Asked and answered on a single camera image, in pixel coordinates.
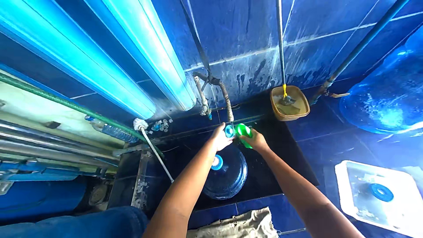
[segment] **blue bottle cap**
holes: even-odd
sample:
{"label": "blue bottle cap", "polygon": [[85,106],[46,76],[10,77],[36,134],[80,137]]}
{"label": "blue bottle cap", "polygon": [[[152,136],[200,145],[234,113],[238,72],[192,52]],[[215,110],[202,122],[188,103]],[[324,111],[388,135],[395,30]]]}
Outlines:
{"label": "blue bottle cap", "polygon": [[370,184],[370,192],[375,196],[377,199],[382,200],[384,202],[390,202],[394,199],[394,194],[391,190],[382,184],[372,183]]}
{"label": "blue bottle cap", "polygon": [[219,170],[223,165],[223,159],[220,155],[215,155],[213,163],[211,164],[211,169]]}
{"label": "blue bottle cap", "polygon": [[232,125],[227,125],[225,127],[225,134],[227,138],[232,138],[235,136],[235,131],[232,128]]}

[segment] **wall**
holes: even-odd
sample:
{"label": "wall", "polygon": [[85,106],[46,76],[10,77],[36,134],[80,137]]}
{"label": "wall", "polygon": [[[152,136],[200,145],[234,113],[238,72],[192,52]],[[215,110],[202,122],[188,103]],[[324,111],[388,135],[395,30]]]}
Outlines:
{"label": "wall", "polygon": [[[176,111],[83,0],[56,2],[154,99],[159,109],[152,120],[198,113],[198,104],[188,112]],[[187,76],[204,72],[179,1],[152,2]],[[322,84],[393,3],[284,0],[288,84],[301,89]],[[190,6],[211,70],[225,83],[234,105],[281,85],[275,1],[191,0]],[[422,13],[423,4],[410,0],[338,79],[370,72],[422,23]],[[128,125],[134,118],[3,35],[0,62],[108,117]],[[218,87],[207,86],[205,95],[212,108],[225,106]]]}

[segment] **green hose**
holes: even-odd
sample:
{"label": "green hose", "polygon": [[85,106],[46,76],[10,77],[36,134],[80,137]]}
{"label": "green hose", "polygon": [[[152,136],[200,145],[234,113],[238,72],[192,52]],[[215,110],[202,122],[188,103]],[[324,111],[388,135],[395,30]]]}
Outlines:
{"label": "green hose", "polygon": [[[68,108],[72,108],[74,110],[77,110],[78,112],[81,112],[81,113],[84,113],[86,115],[92,116],[93,118],[98,119],[98,120],[100,120],[100,121],[102,121],[104,123],[107,123],[107,124],[110,124],[110,125],[112,125],[114,127],[117,127],[119,129],[122,129],[123,131],[125,131],[125,132],[127,132],[127,133],[129,133],[129,134],[131,134],[133,136],[138,137],[142,142],[147,143],[147,141],[144,138],[144,136],[140,135],[134,129],[131,129],[131,128],[125,126],[125,125],[119,124],[118,122],[116,122],[114,120],[111,120],[111,119],[109,119],[109,118],[107,118],[105,116],[102,116],[102,115],[100,115],[98,113],[95,113],[95,112],[93,112],[93,111],[91,111],[89,109],[86,109],[84,107],[81,107],[81,106],[79,106],[76,103],[67,101],[67,100],[62,99],[60,97],[57,97],[56,95],[53,95],[53,94],[51,94],[49,92],[46,92],[44,90],[41,90],[39,88],[36,88],[36,87],[34,87],[34,86],[30,85],[30,84],[24,83],[24,82],[22,82],[22,81],[20,81],[18,79],[15,79],[15,78],[12,78],[10,76],[7,76],[7,75],[5,75],[2,72],[0,72],[0,81],[3,82],[3,83],[7,83],[9,85],[12,85],[14,87],[23,89],[23,90],[25,90],[27,92],[33,93],[33,94],[38,95],[40,97],[46,98],[46,99],[51,100],[53,102],[57,102],[57,103],[62,104],[64,106],[68,107]],[[157,147],[155,147],[155,148],[156,148],[156,151],[158,152],[158,154],[161,157],[164,157],[163,153]]]}

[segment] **blue water gallon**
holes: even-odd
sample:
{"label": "blue water gallon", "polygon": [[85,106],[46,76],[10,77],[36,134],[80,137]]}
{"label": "blue water gallon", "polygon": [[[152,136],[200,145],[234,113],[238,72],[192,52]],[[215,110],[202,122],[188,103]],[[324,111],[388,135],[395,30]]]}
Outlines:
{"label": "blue water gallon", "polygon": [[354,85],[340,102],[351,124],[380,134],[423,128],[423,28],[383,64]]}
{"label": "blue water gallon", "polygon": [[241,151],[233,144],[217,152],[222,159],[219,169],[210,169],[203,192],[217,200],[235,196],[247,179],[247,162]]}

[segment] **blue pipe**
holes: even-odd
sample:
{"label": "blue pipe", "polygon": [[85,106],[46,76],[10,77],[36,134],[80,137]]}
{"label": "blue pipe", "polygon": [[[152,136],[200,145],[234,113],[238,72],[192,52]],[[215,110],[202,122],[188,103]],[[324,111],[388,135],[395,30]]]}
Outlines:
{"label": "blue pipe", "polygon": [[84,172],[73,166],[43,163],[38,161],[0,162],[0,171],[7,171],[0,181],[46,181],[46,180],[73,180],[78,175],[101,176],[101,171]]}
{"label": "blue pipe", "polygon": [[163,94],[179,110],[196,102],[151,0],[85,0]]}
{"label": "blue pipe", "polygon": [[151,98],[53,0],[1,1],[0,32],[132,115],[154,115]]}
{"label": "blue pipe", "polygon": [[404,7],[409,0],[397,0],[385,15],[374,25],[367,35],[351,51],[342,64],[335,70],[332,76],[319,88],[319,90],[309,100],[310,105],[314,105],[320,96],[332,85],[336,78],[348,67],[358,54],[369,44],[371,40],[388,24],[388,22]]}

